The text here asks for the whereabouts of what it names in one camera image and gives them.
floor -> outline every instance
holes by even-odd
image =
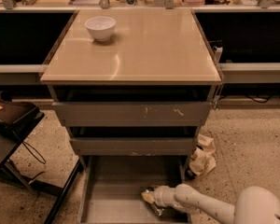
[[[28,137],[47,160],[37,162],[26,149],[20,147],[12,156],[23,175],[30,177],[45,171],[37,179],[63,185],[77,156],[68,142],[68,136],[57,120],[54,111],[40,105],[45,118]],[[212,110],[203,126],[202,134],[213,137],[217,151],[217,167],[188,184],[199,192],[235,203],[241,190],[260,186],[280,199],[280,101],[258,104],[249,100],[222,100],[217,110]],[[77,213],[85,174],[79,174],[55,224],[77,223]],[[0,182],[0,224],[42,223],[55,198],[46,194],[34,196],[26,189]],[[217,223],[203,212],[193,209],[194,224]]]

black bag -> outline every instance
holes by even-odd
[[[0,91],[0,133],[21,139],[21,131],[39,113],[39,108],[29,102],[12,102],[6,91]]]

white cloth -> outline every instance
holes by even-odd
[[[189,168],[197,176],[207,175],[217,165],[213,156],[213,153],[216,151],[214,139],[199,134],[198,144],[200,147],[196,147],[195,152],[191,155]]]

drawer front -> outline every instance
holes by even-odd
[[[196,144],[193,138],[73,138],[77,155],[190,155]]]
[[[151,185],[175,187],[183,181],[179,157],[91,157],[78,223],[189,223],[168,209],[157,217],[141,193]]]
[[[211,104],[54,102],[63,126],[202,126]]]

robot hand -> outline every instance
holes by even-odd
[[[224,224],[280,224],[280,201],[268,190],[259,187],[244,189],[236,205],[205,196],[189,185],[176,188],[160,186],[142,193],[145,201],[158,207],[171,206],[190,213],[191,207]]]

